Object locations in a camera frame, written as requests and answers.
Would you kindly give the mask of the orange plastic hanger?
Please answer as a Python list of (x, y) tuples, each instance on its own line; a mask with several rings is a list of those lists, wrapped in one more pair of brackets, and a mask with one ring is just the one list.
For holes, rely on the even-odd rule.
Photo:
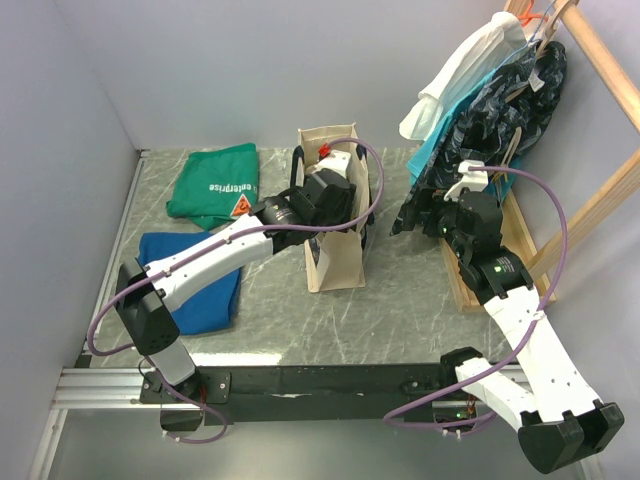
[(545, 18), (544, 14), (533, 12), (535, 0), (529, 0), (524, 10), (518, 15), (522, 27), (526, 27), (532, 20)]

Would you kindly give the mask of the wooden clothes rack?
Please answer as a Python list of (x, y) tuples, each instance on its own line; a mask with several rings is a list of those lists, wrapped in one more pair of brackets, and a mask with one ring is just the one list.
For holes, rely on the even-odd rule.
[(524, 167), (550, 185), (569, 222), (570, 250), (548, 315), (583, 326), (639, 310), (639, 5), (559, 9), (568, 79)]

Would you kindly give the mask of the folded blue cloth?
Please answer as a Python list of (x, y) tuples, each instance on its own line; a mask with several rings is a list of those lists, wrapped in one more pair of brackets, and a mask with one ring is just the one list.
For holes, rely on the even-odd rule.
[[(139, 241), (137, 257), (142, 266), (173, 256), (211, 234), (148, 232)], [(225, 275), (190, 297), (172, 317), (183, 336), (195, 336), (229, 329), (236, 316), (239, 302), (241, 269)]]

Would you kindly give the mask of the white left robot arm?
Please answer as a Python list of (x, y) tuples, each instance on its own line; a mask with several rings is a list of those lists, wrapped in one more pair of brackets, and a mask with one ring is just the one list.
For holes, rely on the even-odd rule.
[(258, 201), (230, 226), (192, 247), (142, 265), (120, 267), (115, 310), (138, 353), (149, 358), (176, 401), (200, 388), (197, 368), (181, 342), (173, 312), (202, 289), (256, 260), (297, 246), (351, 219), (356, 187), (323, 168), (278, 195)]

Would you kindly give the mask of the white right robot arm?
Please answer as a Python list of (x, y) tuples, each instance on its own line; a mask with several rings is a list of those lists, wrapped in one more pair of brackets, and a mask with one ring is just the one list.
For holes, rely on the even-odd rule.
[(529, 383), (523, 389), (491, 372), (480, 352), (465, 347), (442, 356), (441, 392), (482, 400), (512, 426), (543, 474), (601, 452), (622, 427), (623, 413), (581, 376), (540, 308), (524, 263), (503, 246), (498, 200), (467, 187), (455, 194), (422, 188), (409, 210), (424, 234), (449, 245), (464, 283), (503, 332)]

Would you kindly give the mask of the teal hanging shirt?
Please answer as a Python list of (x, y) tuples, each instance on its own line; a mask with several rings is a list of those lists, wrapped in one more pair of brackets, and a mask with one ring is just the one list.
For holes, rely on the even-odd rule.
[(407, 163), (407, 169), (409, 171), (410, 187), (412, 187), (416, 183), (421, 172), (427, 165), (432, 153), (435, 151), (440, 141), (446, 136), (448, 130), (453, 125), (456, 118), (470, 106), (481, 89), (486, 85), (487, 82), (491, 80), (495, 72), (495, 69), (491, 70), (441, 116), (433, 132), (427, 137), (424, 143), (409, 159)]

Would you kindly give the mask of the beige canvas tote bag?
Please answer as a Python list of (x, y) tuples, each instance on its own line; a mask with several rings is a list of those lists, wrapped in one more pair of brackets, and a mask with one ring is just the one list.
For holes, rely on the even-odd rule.
[[(304, 177), (319, 169), (319, 148), (340, 138), (357, 136), (354, 123), (300, 129), (298, 146), (294, 149), (290, 173), (292, 185), (302, 185)], [(356, 186), (352, 218), (371, 206), (371, 191), (367, 151), (351, 141), (338, 143), (335, 150), (352, 155), (348, 178)], [(318, 293), (337, 289), (359, 288), (365, 285), (363, 253), (366, 222), (361, 221), (346, 232), (319, 233), (304, 244), (308, 290)]]

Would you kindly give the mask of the white hanging shirt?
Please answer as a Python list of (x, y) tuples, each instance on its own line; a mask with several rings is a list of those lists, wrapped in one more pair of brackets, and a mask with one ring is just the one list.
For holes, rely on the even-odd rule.
[(433, 80), (418, 93), (418, 101), (399, 124), (407, 140), (424, 141), (447, 113), (480, 80), (526, 44), (518, 18), (497, 12), (451, 54)]

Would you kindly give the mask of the dark patterned hanging shirt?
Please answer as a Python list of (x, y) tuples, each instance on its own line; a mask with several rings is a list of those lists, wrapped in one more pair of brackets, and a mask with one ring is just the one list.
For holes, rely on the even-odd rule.
[(560, 102), (567, 77), (565, 46), (551, 41), (541, 54), (537, 46), (498, 69), (454, 121), (401, 205), (390, 233), (415, 228), (415, 197), (419, 188), (448, 190), (459, 181), (459, 164), (478, 160), (497, 166), (503, 162), (517, 131), (519, 143), (512, 157), (517, 166), (541, 139)]

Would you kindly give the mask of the folded green t-shirt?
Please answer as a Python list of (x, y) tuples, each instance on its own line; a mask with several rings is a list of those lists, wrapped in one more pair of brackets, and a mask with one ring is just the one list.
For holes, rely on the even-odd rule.
[(258, 200), (258, 190), (255, 144), (194, 152), (175, 183), (167, 215), (210, 231), (248, 213)]

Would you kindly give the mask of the aluminium frame rail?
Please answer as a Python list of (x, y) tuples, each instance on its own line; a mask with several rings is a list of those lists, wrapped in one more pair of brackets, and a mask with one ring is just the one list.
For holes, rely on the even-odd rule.
[[(143, 149), (139, 152), (95, 311), (99, 311), (113, 293), (123, 249), (142, 233), (146, 218), (160, 211), (159, 205), (168, 199), (168, 190), (189, 153), (188, 149)], [(60, 438), (72, 411), (127, 410), (142, 406), (139, 390), (143, 379), (135, 368), (105, 368), (103, 365), (93, 368), (92, 361), (90, 352), (84, 349), (73, 367), (62, 370), (29, 473), (31, 479), (51, 477)]]

